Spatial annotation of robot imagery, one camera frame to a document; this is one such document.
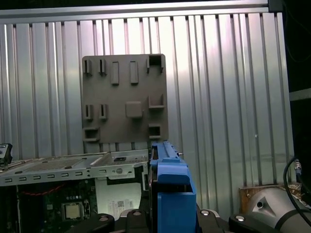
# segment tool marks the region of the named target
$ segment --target dark background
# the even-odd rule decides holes
[[[53,8],[193,0],[9,0],[0,9]],[[290,92],[311,88],[311,26],[308,1],[282,0]],[[311,100],[291,102],[295,153],[311,157]]]

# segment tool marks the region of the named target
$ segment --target black device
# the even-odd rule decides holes
[[[11,144],[0,144],[0,166],[6,166],[11,163],[11,150]]]
[[[121,214],[117,221],[111,215],[97,214],[66,233],[150,233],[151,227],[150,211],[144,210],[142,201],[139,209]],[[197,207],[196,233],[279,233],[279,231],[251,216],[232,215],[227,222],[214,211]]]

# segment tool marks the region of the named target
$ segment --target white label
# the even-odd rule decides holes
[[[120,217],[120,214],[124,210],[133,209],[133,201],[129,199],[125,200],[111,200],[108,203],[108,210],[110,215],[112,215],[115,219]]]

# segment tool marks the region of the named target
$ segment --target black cable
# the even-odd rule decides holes
[[[302,212],[302,210],[299,208],[299,206],[297,205],[296,201],[294,200],[290,189],[288,187],[288,183],[287,183],[287,172],[288,169],[290,167],[290,165],[296,160],[297,158],[293,157],[291,158],[291,160],[288,162],[288,164],[285,166],[284,168],[284,172],[283,172],[283,181],[284,181],[284,187],[287,193],[287,196],[289,197],[289,199],[291,200],[291,203],[293,204],[293,206],[295,207],[295,209],[297,210],[297,212],[300,214],[300,216],[305,220],[305,222],[311,227],[311,221],[305,216],[305,214]]]
[[[309,187],[306,185],[306,183],[301,178],[301,176],[299,176],[299,181],[301,183],[301,186],[307,191],[307,193],[309,193],[311,195],[311,189],[309,189]]]
[[[311,35],[311,32],[310,32],[302,23],[300,23],[300,22],[292,15],[291,11],[288,9],[287,4],[286,4],[286,2],[285,2],[284,0],[283,0],[283,5],[284,5],[284,8],[285,8],[285,11],[284,11],[284,13],[285,13],[285,26],[284,26],[284,30],[287,29],[288,18],[291,17],[291,18],[293,19],[293,21],[294,21],[296,24],[298,24],[298,25],[299,25],[300,27],[302,27],[309,35]],[[307,60],[311,57],[311,54],[309,54],[309,55],[306,56],[304,59],[296,60],[296,59],[294,58],[294,56],[292,55],[291,50],[290,50],[290,48],[289,48],[289,46],[288,46],[287,44],[285,44],[285,48],[286,48],[286,50],[287,50],[287,52],[288,52],[290,58],[291,58],[294,62],[296,62],[296,63],[303,63],[303,62],[307,61]]]

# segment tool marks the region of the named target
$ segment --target cable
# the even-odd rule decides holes
[[[24,195],[35,196],[35,197],[44,196],[44,195],[46,195],[46,194],[50,194],[50,193],[52,193],[52,192],[57,191],[58,189],[60,189],[60,188],[63,187],[64,185],[65,185],[65,183],[64,183],[64,184],[61,184],[61,185],[59,185],[59,186],[57,186],[56,188],[52,188],[52,189],[50,189],[49,191],[45,191],[45,192],[43,192],[43,193],[29,193],[29,192],[24,192],[24,191],[22,191],[21,193],[24,194]]]
[[[294,20],[295,23],[297,23],[300,27],[302,27],[304,30],[306,30],[306,32],[307,32],[309,35],[311,35],[311,32],[310,32],[302,23],[300,23],[297,19],[295,19],[295,17],[292,15],[291,11],[288,9],[286,2],[285,2],[284,0],[282,0],[282,1],[283,1],[283,5],[284,5],[284,8],[285,8],[285,14],[286,14],[286,18],[285,18],[285,29],[287,28],[288,18],[291,17],[291,18]],[[293,55],[292,55],[292,53],[291,53],[291,51],[290,51],[288,45],[285,44],[285,46],[286,46],[286,50],[287,50],[287,52],[288,52],[290,58],[291,58],[294,62],[296,62],[296,63],[305,62],[306,60],[308,60],[308,59],[311,57],[311,54],[310,54],[310,55],[306,56],[306,57],[305,57],[304,59],[302,59],[302,60],[296,60],[296,59],[293,57]]]
[[[300,214],[300,216],[305,220],[305,222],[311,227],[311,221],[305,216],[305,214],[302,212],[302,210],[299,208],[299,206],[297,205],[296,201],[294,200],[293,196],[291,195],[290,189],[288,187],[288,183],[287,183],[287,172],[288,169],[290,167],[290,165],[296,160],[295,157],[291,158],[291,160],[288,162],[288,164],[285,166],[284,168],[284,172],[283,172],[283,181],[284,181],[284,187],[287,193],[287,196],[289,197],[289,199],[291,200],[291,203],[293,204],[293,206],[295,207],[295,209],[297,210],[297,212]]]
[[[304,182],[304,180],[301,177],[300,177],[300,183],[304,187],[304,189],[307,191],[307,193],[309,193],[311,195],[311,189],[309,189],[309,187],[306,185],[306,183]]]

